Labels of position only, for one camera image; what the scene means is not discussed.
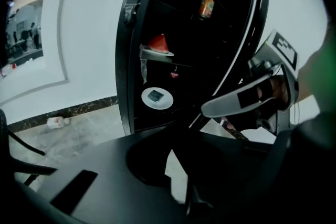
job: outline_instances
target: watermelon slice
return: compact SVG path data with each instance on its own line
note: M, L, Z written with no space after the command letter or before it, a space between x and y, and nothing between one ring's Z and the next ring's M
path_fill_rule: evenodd
M167 54L169 52L164 34L154 37L151 41L149 41L148 46L151 50L162 54Z

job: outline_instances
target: tile floor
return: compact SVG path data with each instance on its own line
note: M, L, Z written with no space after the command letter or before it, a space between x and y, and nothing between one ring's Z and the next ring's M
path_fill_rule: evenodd
M213 120L209 121L202 131L233 138ZM119 107L114 105L72 117L70 124L61 129L51 130L47 125L41 125L18 132L16 135L29 145L44 151L46 156L40 156L27 150L10 137L9 147L13 157L28 163L57 168L82 154L90 146L124 136L124 131ZM187 175L173 152L167 160L166 174L172 179L173 197L184 201ZM28 176L16 174L17 180L21 182L24 182ZM31 188L37 190L44 178L44 176L39 176L30 185Z

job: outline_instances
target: plate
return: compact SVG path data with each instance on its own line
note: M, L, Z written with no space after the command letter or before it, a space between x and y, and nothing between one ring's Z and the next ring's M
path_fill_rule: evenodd
M163 97L158 102L154 102L148 98L148 94L150 94L150 92L153 90L163 94ZM158 110L170 108L174 102L173 96L168 91L157 87L150 87L145 89L141 94L141 99L145 105Z
M153 55L161 55L161 56L174 56L174 53L172 52L168 52L167 54L163 54L161 52L157 52L151 49L143 49L143 51L149 53L149 54L153 54Z

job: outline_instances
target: black refrigerator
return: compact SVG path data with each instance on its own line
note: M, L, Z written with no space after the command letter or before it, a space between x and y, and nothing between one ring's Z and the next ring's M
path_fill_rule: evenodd
M115 53L118 103L125 134L179 123L200 130L209 119L200 105L237 87L244 64L263 33L269 0L213 0L202 18L202 0L124 0ZM141 54L164 34L173 57ZM175 72L177 78L170 74ZM159 87L173 97L167 109L144 104L142 92Z

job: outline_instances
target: can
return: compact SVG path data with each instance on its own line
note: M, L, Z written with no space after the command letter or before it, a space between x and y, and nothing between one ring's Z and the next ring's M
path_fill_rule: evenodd
M198 15L202 18L209 19L214 9L215 2L213 0L202 0L198 10Z

